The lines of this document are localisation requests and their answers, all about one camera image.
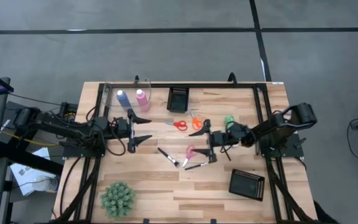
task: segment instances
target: pink paint bottle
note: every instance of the pink paint bottle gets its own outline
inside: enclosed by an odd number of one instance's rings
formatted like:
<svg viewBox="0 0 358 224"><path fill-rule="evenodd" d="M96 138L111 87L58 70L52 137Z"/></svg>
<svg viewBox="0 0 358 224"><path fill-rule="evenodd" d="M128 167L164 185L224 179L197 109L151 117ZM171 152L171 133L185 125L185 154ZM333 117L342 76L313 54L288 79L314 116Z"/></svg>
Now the pink paint bottle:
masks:
<svg viewBox="0 0 358 224"><path fill-rule="evenodd" d="M143 112L149 111L150 102L148 101L146 97L146 93L143 90L141 89L136 90L136 99L137 102L139 103L139 107L141 111Z"/></svg>

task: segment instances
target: black grid container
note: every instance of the black grid container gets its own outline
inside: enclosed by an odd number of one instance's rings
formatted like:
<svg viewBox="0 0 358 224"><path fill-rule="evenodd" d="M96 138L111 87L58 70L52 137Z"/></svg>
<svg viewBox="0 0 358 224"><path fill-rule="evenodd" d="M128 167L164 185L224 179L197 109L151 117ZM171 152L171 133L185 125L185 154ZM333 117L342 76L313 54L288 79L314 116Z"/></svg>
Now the black grid container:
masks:
<svg viewBox="0 0 358 224"><path fill-rule="evenodd" d="M252 198L264 199L265 177L233 169L231 172L229 192Z"/></svg>
<svg viewBox="0 0 358 224"><path fill-rule="evenodd" d="M176 113L187 111L189 103L189 88L187 87L170 87L167 110Z"/></svg>

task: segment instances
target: potted succulent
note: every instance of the potted succulent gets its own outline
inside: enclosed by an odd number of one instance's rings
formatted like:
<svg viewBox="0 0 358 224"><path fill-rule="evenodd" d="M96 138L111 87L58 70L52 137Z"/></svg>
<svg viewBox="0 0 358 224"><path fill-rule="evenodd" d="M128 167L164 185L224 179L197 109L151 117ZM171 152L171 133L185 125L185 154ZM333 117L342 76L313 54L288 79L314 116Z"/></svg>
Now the potted succulent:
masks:
<svg viewBox="0 0 358 224"><path fill-rule="evenodd" d="M102 208L109 218L120 219L130 214L134 208L134 191L127 183L120 181L106 187L106 193L100 196Z"/></svg>

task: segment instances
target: wooden table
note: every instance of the wooden table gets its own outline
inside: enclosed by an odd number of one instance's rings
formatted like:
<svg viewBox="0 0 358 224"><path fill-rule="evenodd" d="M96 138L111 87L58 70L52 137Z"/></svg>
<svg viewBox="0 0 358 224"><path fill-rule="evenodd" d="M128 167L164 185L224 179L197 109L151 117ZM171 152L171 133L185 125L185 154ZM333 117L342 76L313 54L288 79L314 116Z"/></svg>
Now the wooden table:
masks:
<svg viewBox="0 0 358 224"><path fill-rule="evenodd" d="M86 113L95 104L98 85L98 82L84 84L76 121L85 122ZM273 111L282 110L288 106L284 85L267 83L267 88ZM255 147L231 149L229 151L231 162L225 154L219 153L220 148L216 148L215 152L218 157L216 163L186 171L182 168L175 168L157 151L157 147L160 147L177 161L183 162L189 145L206 147L206 135L188 137L195 131L191 128L189 112L179 114L170 113L167 110L168 91L168 88L153 88L150 111L137 112L137 116L151 119L152 122L136 125L136 136L152 134L153 137L143 142L137 148L136 154L127 152L117 157L106 152L106 156L102 158L92 222L117 222L108 219L105 215L105 211L101 208L100 195L110 184L123 180L135 190L136 198L135 209L129 217L119 220L120 223L140 223L144 218L150 219L152 223L209 223L212 218L217 219L218 223L275 223L265 161L264 158L255 155ZM263 100L261 100L261 105L264 119L266 119ZM212 131L224 130L223 120L227 115L233 115L237 122L247 124L251 128L258 125L252 89L190 88L188 108L194 111L199 119L210 119ZM110 111L109 119L112 120L113 116L126 117L126 113L121 107L117 107ZM164 123L181 120L189 124L187 131L178 131L176 127ZM117 140L108 141L108 144L113 151L122 151L122 146ZM75 158L72 158L65 162L61 182L64 182L74 160ZM208 161L207 157L198 155L192 158L187 166L206 161ZM63 209L77 194L83 163L84 159L77 163L67 182ZM292 158L284 158L283 164L290 193L311 218L316 218L305 168ZM227 191L232 169L265 177L263 202L230 194ZM59 186L54 206L56 214L58 214L61 192L62 184ZM282 217L286 218L282 195L278 189L277 192ZM85 217L87 205L88 193L84 197L81 218Z"/></svg>

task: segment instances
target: scissors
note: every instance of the scissors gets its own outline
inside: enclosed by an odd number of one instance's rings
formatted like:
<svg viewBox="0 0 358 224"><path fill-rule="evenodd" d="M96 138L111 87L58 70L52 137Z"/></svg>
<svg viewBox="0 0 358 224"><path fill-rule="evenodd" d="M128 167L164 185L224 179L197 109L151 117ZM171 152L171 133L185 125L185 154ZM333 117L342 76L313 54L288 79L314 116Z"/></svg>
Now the scissors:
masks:
<svg viewBox="0 0 358 224"><path fill-rule="evenodd" d="M195 148L194 146L189 146L189 147L187 147L187 149L186 149L186 159L185 159L185 161L183 162L182 167L185 167L185 166L186 166L186 164L187 164L187 162L189 161L189 159L191 159L191 158L194 157L194 156L197 156L197 154L193 152L193 149L196 149L196 148Z"/></svg>
<svg viewBox="0 0 358 224"><path fill-rule="evenodd" d="M165 124L174 125L177 127L180 131L186 131L187 130L187 124L186 121L179 121L179 122L165 122Z"/></svg>
<svg viewBox="0 0 358 224"><path fill-rule="evenodd" d="M195 130L200 130L200 128L203 127L203 124L201 121L199 121L193 114L193 112L190 111L191 117L193 118L193 128Z"/></svg>

